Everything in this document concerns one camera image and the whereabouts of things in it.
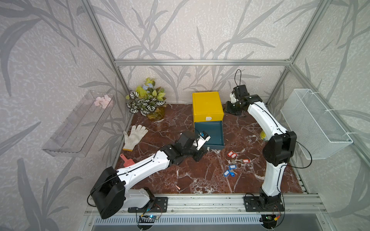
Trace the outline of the dark teal drawer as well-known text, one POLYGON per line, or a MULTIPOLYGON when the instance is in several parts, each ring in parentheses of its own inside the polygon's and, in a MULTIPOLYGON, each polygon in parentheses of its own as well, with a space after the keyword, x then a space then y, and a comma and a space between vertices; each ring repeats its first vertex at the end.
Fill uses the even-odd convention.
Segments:
POLYGON ((209 150, 223 150, 225 147, 222 121, 195 122, 195 129, 210 136, 203 147, 209 150))

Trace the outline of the yellow drawer cabinet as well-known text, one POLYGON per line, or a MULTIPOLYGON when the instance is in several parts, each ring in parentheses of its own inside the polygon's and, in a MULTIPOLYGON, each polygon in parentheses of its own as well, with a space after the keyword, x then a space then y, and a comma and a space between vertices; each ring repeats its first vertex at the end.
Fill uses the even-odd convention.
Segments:
POLYGON ((223 121, 224 110, 219 92, 197 92, 192 94, 193 121, 223 121))

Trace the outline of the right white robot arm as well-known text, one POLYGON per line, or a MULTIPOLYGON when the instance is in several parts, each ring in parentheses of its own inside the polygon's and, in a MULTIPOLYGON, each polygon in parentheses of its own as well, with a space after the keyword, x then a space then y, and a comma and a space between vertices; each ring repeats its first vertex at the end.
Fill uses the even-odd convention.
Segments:
POLYGON ((267 168, 258 203, 260 207, 271 207, 281 199, 281 181, 298 144, 297 135, 284 128, 272 116, 260 96, 251 95, 245 85, 238 85, 230 93, 230 101, 225 104, 225 112, 241 115, 245 110, 256 120, 267 138, 267 144, 263 148, 267 168))

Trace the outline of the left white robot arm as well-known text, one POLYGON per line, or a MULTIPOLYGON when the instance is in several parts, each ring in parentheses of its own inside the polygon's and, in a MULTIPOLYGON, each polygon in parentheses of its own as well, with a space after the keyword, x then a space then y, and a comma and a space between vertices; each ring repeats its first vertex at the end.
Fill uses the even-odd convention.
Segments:
POLYGON ((210 138, 205 131, 198 136, 185 131, 176 142, 163 146, 140 162, 120 169, 106 168, 89 194, 100 217, 107 219, 123 208, 147 208, 153 204, 155 196, 149 189, 134 190, 133 187, 156 172, 180 165, 188 157, 199 162, 207 153, 204 144, 210 138))

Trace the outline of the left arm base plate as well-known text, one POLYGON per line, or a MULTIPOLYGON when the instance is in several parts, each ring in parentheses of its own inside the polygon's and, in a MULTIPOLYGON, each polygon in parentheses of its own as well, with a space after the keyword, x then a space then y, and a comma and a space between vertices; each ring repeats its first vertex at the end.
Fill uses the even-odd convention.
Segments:
POLYGON ((154 197, 142 208, 128 208, 129 213, 167 212, 168 197, 154 197))

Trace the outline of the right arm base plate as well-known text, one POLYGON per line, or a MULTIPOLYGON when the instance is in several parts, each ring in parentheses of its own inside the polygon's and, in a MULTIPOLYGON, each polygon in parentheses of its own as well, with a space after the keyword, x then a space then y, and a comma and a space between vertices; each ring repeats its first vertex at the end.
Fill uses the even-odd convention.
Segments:
POLYGON ((267 196, 261 194, 255 196, 245 194, 243 197, 246 212, 284 212, 285 206, 281 200, 281 195, 267 196))

